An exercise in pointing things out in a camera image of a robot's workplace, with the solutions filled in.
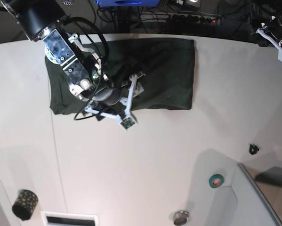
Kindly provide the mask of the small black clip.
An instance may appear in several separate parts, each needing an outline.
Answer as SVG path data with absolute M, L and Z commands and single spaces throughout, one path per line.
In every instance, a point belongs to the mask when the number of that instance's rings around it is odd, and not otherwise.
M 250 144 L 249 145 L 249 153 L 251 155 L 256 155 L 260 151 L 260 146 L 256 144 Z

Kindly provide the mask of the white slotted tray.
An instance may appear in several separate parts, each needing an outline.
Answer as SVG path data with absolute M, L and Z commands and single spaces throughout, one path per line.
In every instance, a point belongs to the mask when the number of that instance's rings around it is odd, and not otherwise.
M 45 226 L 98 226 L 98 215 L 41 211 Z

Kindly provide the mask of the blue box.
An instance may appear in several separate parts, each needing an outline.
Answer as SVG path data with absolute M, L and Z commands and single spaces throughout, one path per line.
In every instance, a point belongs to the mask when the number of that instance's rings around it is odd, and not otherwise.
M 159 0 L 96 0 L 95 3 L 101 7 L 155 7 Z

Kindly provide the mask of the power strip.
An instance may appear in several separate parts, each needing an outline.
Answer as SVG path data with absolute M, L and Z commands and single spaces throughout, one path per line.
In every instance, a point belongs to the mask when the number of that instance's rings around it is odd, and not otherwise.
M 224 18 L 194 14 L 142 14 L 140 21 L 157 23 L 185 23 L 220 26 Z

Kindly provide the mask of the black yellow-dotted cup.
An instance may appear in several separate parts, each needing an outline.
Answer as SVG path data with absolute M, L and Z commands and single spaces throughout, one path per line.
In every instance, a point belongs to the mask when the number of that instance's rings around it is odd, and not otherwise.
M 34 213 L 38 202 L 38 196 L 34 192 L 22 189 L 12 205 L 12 212 L 22 221 L 29 220 Z

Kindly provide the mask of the green tape roll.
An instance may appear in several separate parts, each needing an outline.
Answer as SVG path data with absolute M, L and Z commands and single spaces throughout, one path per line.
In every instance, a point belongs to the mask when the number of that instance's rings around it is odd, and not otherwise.
M 225 181 L 225 178 L 224 178 L 223 175 L 214 174 L 209 178 L 209 186 L 211 188 L 218 188 L 218 187 L 222 186 L 224 181 Z

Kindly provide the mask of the small metal tin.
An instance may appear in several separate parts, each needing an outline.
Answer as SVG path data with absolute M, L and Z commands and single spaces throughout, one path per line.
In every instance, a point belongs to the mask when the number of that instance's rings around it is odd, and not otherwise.
M 186 210 L 179 210 L 173 215 L 173 224 L 175 226 L 183 226 L 189 220 L 189 212 Z

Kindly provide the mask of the dark green t-shirt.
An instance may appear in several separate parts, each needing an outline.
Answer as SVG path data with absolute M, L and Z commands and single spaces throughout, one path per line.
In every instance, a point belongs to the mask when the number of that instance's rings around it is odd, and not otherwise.
M 109 41 L 106 74 L 119 83 L 142 71 L 144 88 L 132 110 L 192 108 L 195 48 L 193 40 L 144 38 Z

